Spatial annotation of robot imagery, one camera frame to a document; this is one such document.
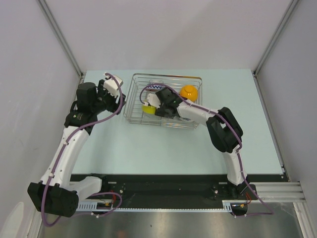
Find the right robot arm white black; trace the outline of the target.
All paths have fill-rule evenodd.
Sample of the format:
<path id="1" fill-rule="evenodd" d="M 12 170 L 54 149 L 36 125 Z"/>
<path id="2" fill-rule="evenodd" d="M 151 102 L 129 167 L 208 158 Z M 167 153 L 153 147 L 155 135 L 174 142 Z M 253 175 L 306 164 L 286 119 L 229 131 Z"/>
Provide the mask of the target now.
<path id="1" fill-rule="evenodd" d="M 229 195 L 234 199 L 240 199 L 246 194 L 244 179 L 247 174 L 241 169 L 237 155 L 242 144 L 243 130 L 229 108 L 205 108 L 168 87 L 148 94 L 147 103 L 156 109 L 156 116 L 182 118 L 206 126 L 213 146 L 223 153 L 230 184 Z"/>

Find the red patterned blue zigzag bowl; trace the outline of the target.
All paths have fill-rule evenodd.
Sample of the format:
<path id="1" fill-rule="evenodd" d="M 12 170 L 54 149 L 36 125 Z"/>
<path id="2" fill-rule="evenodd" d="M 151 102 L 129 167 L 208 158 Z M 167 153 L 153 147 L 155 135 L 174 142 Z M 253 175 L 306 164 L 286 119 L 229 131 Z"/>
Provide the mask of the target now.
<path id="1" fill-rule="evenodd" d="M 161 90 L 162 88 L 164 88 L 163 85 L 159 84 L 159 83 L 149 83 L 146 87 L 145 87 L 145 91 L 148 92 L 157 92 L 159 90 Z"/>

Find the orange yellow bowl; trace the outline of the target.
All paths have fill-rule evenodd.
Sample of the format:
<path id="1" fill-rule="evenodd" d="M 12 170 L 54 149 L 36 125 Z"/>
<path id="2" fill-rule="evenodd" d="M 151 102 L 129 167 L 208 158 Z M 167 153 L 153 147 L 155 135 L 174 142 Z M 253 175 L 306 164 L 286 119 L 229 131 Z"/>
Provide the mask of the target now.
<path id="1" fill-rule="evenodd" d="M 198 98 L 198 90 L 193 85 L 185 85 L 181 88 L 180 93 L 182 97 L 185 97 L 192 102 L 195 102 Z"/>

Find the blue white floral bowl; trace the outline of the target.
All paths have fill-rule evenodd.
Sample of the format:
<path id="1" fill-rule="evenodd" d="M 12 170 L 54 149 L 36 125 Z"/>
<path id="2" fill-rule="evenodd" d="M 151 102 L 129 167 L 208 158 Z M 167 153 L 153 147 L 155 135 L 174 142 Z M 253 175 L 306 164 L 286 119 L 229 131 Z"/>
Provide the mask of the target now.
<path id="1" fill-rule="evenodd" d="M 188 118 L 180 118 L 181 121 L 184 121 L 184 122 L 193 122 L 193 120 L 191 119 L 188 119 Z"/>

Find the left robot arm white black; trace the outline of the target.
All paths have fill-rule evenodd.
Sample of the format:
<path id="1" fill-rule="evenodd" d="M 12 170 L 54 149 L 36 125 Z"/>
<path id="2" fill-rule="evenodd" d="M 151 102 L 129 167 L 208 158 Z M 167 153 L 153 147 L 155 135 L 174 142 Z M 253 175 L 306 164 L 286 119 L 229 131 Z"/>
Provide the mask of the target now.
<path id="1" fill-rule="evenodd" d="M 98 115 L 108 111 L 113 117 L 121 112 L 126 97 L 122 85 L 121 78 L 106 74 L 98 84 L 85 82 L 78 86 L 55 156 L 40 181 L 30 183 L 27 189 L 42 215 L 71 217 L 80 201 L 93 194 L 98 198 L 109 194 L 109 185 L 99 176 L 90 175 L 75 184 L 70 179 L 82 147 L 99 123 Z"/>

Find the yellow green bowl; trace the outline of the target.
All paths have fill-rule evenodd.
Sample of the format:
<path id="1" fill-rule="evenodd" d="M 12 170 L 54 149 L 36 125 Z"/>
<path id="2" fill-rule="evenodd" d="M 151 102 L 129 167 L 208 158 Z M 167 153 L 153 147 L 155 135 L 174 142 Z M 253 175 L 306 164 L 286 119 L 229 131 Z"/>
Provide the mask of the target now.
<path id="1" fill-rule="evenodd" d="M 154 115 L 156 112 L 156 107 L 151 105 L 142 105 L 142 111 L 146 114 Z"/>

